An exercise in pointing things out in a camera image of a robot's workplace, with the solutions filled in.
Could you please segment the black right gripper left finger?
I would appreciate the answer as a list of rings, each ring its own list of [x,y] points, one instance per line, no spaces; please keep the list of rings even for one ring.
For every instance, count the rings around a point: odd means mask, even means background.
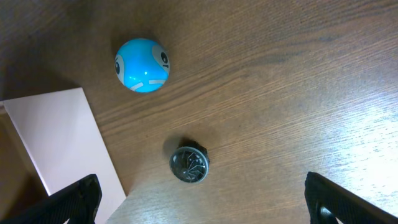
[[[94,224],[101,198],[98,177],[90,174],[1,224]]]

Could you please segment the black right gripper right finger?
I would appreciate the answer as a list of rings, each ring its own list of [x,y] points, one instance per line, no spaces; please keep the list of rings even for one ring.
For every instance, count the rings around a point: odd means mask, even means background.
[[[311,224],[397,223],[397,217],[316,172],[307,174],[304,195]]]

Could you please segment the black round spinner toy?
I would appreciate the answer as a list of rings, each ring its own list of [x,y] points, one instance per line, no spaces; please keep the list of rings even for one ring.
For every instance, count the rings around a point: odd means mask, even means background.
[[[199,183],[209,173],[208,151],[192,139],[183,139],[172,153],[169,166],[173,175],[182,182]]]

